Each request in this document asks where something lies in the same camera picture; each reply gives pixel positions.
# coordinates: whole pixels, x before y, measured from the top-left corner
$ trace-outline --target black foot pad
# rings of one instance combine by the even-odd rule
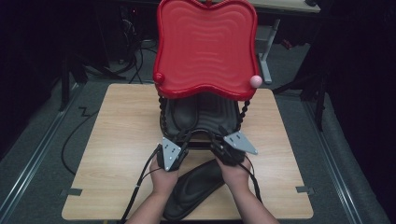
[[[169,221],[180,221],[223,184],[216,160],[201,164],[178,179],[163,217]]]

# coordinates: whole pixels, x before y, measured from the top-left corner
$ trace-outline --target human hand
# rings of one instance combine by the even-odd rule
[[[166,172],[160,168],[157,162],[157,155],[153,157],[149,170],[151,171],[152,193],[169,196],[177,182],[178,170]]]
[[[226,183],[230,191],[245,190],[245,189],[248,190],[249,173],[246,170],[244,170],[239,165],[236,166],[224,165],[222,161],[217,157],[216,157],[216,161],[218,162],[221,168],[221,173],[224,182]],[[248,159],[245,158],[241,164],[245,166],[248,170],[250,170],[251,164]]]

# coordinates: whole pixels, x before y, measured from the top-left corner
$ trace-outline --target red plastic backrest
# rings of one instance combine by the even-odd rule
[[[248,1],[162,0],[157,20],[153,79],[160,95],[174,99],[211,91],[236,101],[253,96],[257,16]]]

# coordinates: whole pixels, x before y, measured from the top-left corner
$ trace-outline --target forearm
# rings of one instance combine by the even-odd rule
[[[158,224],[163,216],[163,209],[168,195],[152,192],[131,215],[126,224]]]
[[[236,207],[245,224],[279,223],[265,206],[247,189],[232,190]]]

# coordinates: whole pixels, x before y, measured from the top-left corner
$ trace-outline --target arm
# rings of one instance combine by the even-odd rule
[[[248,172],[239,166],[224,165],[219,159],[216,159],[221,168],[224,182],[233,195],[236,207],[242,220],[246,224],[276,224],[279,223],[276,218],[267,210],[267,208],[256,198],[248,187]],[[250,170],[250,162],[245,159],[242,163]]]
[[[150,171],[160,168],[157,156],[152,159]],[[163,215],[169,195],[178,179],[178,171],[166,172],[164,169],[154,171],[150,174],[152,181],[152,192],[145,201],[134,211],[126,224],[158,224]]]

